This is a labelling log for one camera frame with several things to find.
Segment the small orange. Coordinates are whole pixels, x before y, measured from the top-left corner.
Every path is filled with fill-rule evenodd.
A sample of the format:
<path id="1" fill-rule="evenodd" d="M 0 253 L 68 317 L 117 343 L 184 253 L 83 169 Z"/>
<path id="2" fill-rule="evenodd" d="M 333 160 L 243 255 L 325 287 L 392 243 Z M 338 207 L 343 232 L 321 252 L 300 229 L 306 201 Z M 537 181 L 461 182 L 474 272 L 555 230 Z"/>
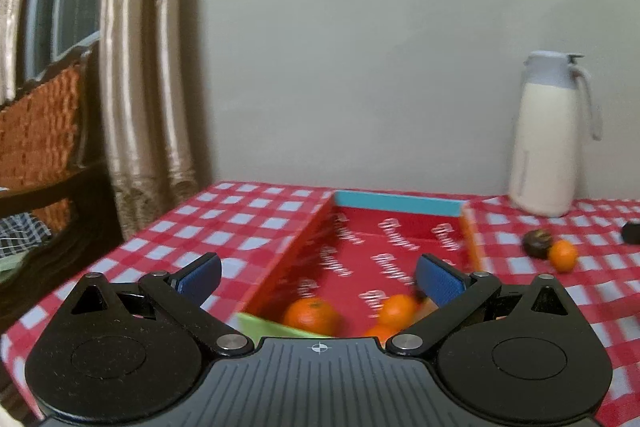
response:
<path id="1" fill-rule="evenodd" d="M 393 295 L 388 297 L 378 310 L 378 324 L 389 329 L 406 329 L 418 313 L 420 303 L 409 295 Z"/>
<path id="2" fill-rule="evenodd" d="M 578 249 L 566 239 L 555 241 L 548 251 L 548 261 L 559 273 L 572 272 L 577 265 Z"/>

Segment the dark mangosteen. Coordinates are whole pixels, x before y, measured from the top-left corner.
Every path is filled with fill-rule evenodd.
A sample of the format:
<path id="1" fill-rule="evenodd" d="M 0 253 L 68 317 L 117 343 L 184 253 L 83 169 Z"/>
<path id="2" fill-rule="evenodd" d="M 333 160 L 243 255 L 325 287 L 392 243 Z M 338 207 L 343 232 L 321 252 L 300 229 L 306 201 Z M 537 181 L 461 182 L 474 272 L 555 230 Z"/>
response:
<path id="1" fill-rule="evenodd" d="M 544 229 L 530 230 L 522 237 L 524 253 L 536 259 L 547 259 L 553 243 L 552 234 Z"/>

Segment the red white checkered tablecloth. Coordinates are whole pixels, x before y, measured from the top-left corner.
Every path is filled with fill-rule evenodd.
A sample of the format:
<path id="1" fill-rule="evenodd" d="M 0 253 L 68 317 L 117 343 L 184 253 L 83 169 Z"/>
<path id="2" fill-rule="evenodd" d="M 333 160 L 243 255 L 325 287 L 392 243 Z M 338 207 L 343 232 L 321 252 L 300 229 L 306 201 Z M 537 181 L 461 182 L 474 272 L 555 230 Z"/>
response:
<path id="1" fill-rule="evenodd" d="M 241 332 L 236 309 L 285 239 L 335 191 L 220 182 L 166 213 L 94 262 L 111 283 L 154 271 L 175 273 L 207 253 L 221 281 L 202 310 Z M 613 377 L 593 424 L 491 424 L 445 407 L 419 361 L 396 358 L 371 337 L 264 337 L 249 355 L 215 362 L 201 384 L 163 415 L 133 424 L 65 424 L 46 418 L 26 383 L 32 348 L 81 276 L 72 277 L 21 317 L 2 339 L 2 359 L 45 426 L 634 426 L 639 421 L 639 251 L 620 229 L 637 221 L 633 199 L 583 199 L 561 218 L 515 208 L 504 196 L 460 199 L 483 251 L 483 268 L 505 284 L 550 274 L 572 297 L 612 362 Z M 527 256 L 522 237 L 549 231 L 578 249 L 572 272 Z"/>

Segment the cream grey thermos jug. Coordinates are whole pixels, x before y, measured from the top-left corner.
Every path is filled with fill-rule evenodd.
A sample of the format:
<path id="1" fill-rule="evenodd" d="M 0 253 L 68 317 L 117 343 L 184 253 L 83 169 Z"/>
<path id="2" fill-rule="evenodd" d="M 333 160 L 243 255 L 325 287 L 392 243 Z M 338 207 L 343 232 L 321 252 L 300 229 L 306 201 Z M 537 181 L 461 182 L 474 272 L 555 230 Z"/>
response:
<path id="1" fill-rule="evenodd" d="M 602 139 L 602 116 L 581 53 L 534 51 L 524 63 L 508 195 L 532 215 L 562 217 L 578 183 L 582 138 L 580 104 L 591 139 Z"/>

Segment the checked dark cloth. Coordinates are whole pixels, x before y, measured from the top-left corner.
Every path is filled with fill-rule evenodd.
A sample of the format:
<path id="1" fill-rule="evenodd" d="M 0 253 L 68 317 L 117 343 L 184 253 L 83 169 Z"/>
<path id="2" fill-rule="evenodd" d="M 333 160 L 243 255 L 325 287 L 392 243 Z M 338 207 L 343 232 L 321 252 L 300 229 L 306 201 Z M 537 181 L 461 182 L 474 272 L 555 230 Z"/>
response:
<path id="1" fill-rule="evenodd" d="M 51 231 L 29 212 L 17 213 L 0 221 L 1 259 L 25 254 L 50 239 Z"/>

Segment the colourful cardboard box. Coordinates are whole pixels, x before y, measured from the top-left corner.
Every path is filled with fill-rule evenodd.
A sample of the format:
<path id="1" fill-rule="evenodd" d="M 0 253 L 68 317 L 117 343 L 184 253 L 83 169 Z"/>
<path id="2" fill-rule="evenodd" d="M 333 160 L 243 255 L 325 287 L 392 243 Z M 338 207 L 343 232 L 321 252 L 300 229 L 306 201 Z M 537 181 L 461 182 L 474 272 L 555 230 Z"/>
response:
<path id="1" fill-rule="evenodd" d="M 424 254 L 465 273 L 483 268 L 462 200 L 335 191 L 284 240 L 236 309 L 236 321 L 254 341 L 331 337 L 281 323 L 296 300 L 318 297 L 341 314 L 341 332 L 334 337 L 362 336 L 388 297 L 424 299 L 416 281 Z"/>

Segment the wooden chair orange cushion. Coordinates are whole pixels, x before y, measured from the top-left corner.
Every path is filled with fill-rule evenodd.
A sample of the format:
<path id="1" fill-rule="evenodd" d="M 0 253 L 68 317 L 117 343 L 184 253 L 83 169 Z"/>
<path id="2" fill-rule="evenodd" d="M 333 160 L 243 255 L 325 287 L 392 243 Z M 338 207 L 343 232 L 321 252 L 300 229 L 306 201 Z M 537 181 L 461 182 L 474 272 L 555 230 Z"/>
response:
<path id="1" fill-rule="evenodd" d="M 55 288 L 122 243 L 105 159 L 99 47 L 75 46 L 1 106 L 1 217 L 44 237 L 1 269 L 7 331 Z"/>

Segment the beige curtain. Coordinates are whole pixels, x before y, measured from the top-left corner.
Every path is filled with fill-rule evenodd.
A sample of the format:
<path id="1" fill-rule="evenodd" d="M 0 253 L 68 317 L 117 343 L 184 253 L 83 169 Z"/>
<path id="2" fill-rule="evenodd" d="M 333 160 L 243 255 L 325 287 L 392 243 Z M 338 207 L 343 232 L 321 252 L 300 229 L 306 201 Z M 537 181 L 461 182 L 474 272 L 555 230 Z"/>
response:
<path id="1" fill-rule="evenodd" d="M 27 0 L 1 0 L 1 100 L 24 74 Z M 122 235 L 141 231 L 198 188 L 186 125 L 179 0 L 100 0 L 105 159 Z"/>

